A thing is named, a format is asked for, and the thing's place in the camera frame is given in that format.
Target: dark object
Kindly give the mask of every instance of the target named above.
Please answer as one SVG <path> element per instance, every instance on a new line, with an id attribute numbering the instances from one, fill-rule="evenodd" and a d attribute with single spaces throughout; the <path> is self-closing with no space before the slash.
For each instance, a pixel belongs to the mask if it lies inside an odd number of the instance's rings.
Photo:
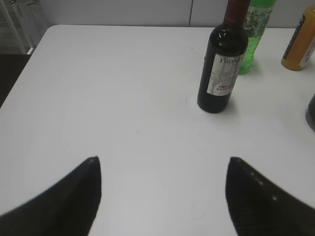
<path id="1" fill-rule="evenodd" d="M 309 108 L 306 111 L 306 121 L 311 129 L 315 131 L 315 95 L 309 103 Z"/>
<path id="2" fill-rule="evenodd" d="M 0 107 L 20 76 L 30 55 L 0 55 Z"/>
<path id="3" fill-rule="evenodd" d="M 101 198 L 98 157 L 0 217 L 1 236 L 87 236 Z"/>
<path id="4" fill-rule="evenodd" d="M 226 200 L 239 236 L 314 236 L 315 210 L 232 157 Z"/>
<path id="5" fill-rule="evenodd" d="M 223 24 L 209 38 L 198 93 L 198 105 L 210 113 L 223 111 L 239 73 L 248 37 L 243 28 L 250 0 L 229 0 Z"/>

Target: bottle neck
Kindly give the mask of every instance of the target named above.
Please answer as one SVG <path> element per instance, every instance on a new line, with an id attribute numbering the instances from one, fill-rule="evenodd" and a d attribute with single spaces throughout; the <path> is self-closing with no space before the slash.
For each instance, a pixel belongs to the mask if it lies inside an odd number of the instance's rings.
<path id="1" fill-rule="evenodd" d="M 223 23 L 243 26 L 251 0 L 228 0 Z"/>

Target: floor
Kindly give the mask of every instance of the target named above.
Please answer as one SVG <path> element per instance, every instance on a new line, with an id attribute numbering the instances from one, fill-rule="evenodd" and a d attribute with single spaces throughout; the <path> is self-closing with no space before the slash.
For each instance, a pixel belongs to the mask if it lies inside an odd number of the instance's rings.
<path id="1" fill-rule="evenodd" d="M 30 59 L 30 55 L 0 55 L 0 107 Z"/>

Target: green bottle label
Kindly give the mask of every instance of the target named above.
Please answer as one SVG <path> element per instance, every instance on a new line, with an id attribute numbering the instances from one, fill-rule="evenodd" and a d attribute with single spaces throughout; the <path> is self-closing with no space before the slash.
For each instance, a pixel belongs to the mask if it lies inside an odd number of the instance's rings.
<path id="1" fill-rule="evenodd" d="M 248 37 L 261 37 L 268 24 L 273 7 L 260 8 L 250 6 L 248 8 L 244 29 Z"/>

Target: orange bottle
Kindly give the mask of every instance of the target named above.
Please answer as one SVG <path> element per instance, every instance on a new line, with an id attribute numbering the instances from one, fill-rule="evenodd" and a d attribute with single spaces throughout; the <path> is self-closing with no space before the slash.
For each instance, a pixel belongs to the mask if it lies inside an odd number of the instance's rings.
<path id="1" fill-rule="evenodd" d="M 315 50 L 315 4 L 306 8 L 282 58 L 290 70 L 302 70 Z"/>

